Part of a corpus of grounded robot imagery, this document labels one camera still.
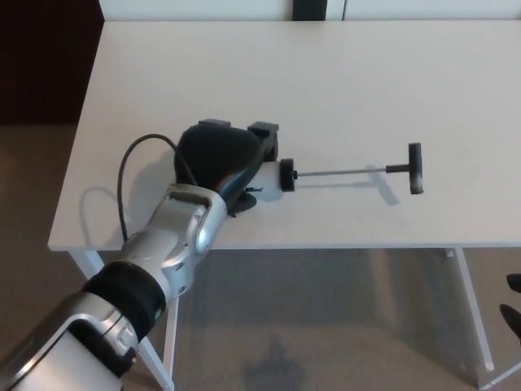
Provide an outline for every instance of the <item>silver robot arm segment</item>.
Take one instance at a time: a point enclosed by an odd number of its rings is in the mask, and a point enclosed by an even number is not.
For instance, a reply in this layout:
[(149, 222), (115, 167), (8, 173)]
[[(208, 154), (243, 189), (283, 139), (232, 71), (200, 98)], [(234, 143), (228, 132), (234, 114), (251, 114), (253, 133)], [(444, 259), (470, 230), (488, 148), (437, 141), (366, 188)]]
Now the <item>silver robot arm segment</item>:
[(192, 285), (225, 217), (217, 193), (171, 185), (121, 260), (66, 297), (0, 363), (0, 390), (119, 391), (139, 341)]

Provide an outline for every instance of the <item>black cable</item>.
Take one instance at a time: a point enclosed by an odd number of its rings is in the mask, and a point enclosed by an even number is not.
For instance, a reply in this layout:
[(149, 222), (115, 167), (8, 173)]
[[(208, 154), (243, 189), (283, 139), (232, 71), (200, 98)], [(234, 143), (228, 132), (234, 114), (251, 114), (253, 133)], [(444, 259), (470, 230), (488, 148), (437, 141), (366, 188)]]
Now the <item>black cable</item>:
[(142, 143), (145, 140), (148, 140), (150, 138), (158, 138), (159, 140), (165, 141), (170, 147), (172, 147), (173, 151), (177, 155), (177, 158), (181, 163), (185, 166), (186, 174), (188, 175), (188, 178), (190, 179), (190, 182), (192, 185), (197, 186), (197, 181), (195, 180), (194, 174), (192, 173), (192, 170), (188, 166), (188, 163), (186, 163), (186, 160), (184, 156), (178, 151), (177, 145), (173, 143), (173, 141), (163, 136), (162, 134), (145, 134), (144, 136), (138, 138), (136, 141), (134, 141), (132, 144), (130, 144), (129, 149), (127, 149), (127, 152), (123, 155), (123, 159), (121, 159), (120, 163), (120, 170), (117, 173), (117, 212), (120, 217), (120, 225), (121, 225), (121, 234), (123, 235), (123, 241), (126, 242), (129, 236), (127, 235), (127, 226), (125, 224), (125, 216), (123, 215), (123, 196), (121, 194), (123, 187), (123, 173), (125, 171), (125, 165), (127, 163), (127, 160), (129, 159), (130, 153), (134, 150), (134, 148), (139, 144)]

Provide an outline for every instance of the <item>white table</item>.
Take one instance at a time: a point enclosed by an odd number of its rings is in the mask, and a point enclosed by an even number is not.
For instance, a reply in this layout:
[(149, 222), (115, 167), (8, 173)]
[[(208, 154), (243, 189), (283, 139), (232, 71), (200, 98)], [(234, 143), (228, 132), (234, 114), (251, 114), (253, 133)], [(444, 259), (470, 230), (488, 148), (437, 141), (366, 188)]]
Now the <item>white table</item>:
[[(420, 141), (424, 195), (409, 194), (404, 174), (302, 179), (227, 221), (215, 248), (455, 249), (491, 371), (462, 247), (521, 245), (520, 69), (515, 21), (106, 23), (49, 246), (87, 277), (103, 266), (98, 250), (120, 248), (117, 170), (146, 133), (177, 140), (207, 117), (275, 122), (279, 156), (301, 171), (406, 163), (407, 143)], [(159, 141), (130, 158), (129, 232), (173, 178), (171, 159)], [(140, 350), (165, 388), (176, 316), (173, 303), (166, 369), (147, 340)]]

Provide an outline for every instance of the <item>metal rod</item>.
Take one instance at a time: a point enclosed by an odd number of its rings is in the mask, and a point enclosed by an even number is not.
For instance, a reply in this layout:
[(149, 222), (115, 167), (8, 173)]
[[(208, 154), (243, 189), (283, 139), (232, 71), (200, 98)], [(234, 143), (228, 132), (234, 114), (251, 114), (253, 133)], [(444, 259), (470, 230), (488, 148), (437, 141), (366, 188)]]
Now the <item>metal rod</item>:
[(321, 177), (323, 175), (348, 175), (348, 174), (367, 174), (367, 173), (385, 173), (382, 169), (346, 169), (344, 171), (315, 171), (312, 173), (299, 173), (300, 177)]

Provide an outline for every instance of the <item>white wall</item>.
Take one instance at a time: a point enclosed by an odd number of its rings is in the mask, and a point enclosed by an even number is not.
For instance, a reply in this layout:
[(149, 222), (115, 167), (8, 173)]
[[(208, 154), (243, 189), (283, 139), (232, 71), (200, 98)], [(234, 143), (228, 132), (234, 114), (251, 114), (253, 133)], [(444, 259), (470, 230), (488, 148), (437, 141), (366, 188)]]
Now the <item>white wall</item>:
[(521, 0), (347, 1), (346, 20), (521, 18)]
[[(292, 0), (100, 0), (105, 20), (290, 20)], [(342, 20), (344, 0), (329, 0)]]

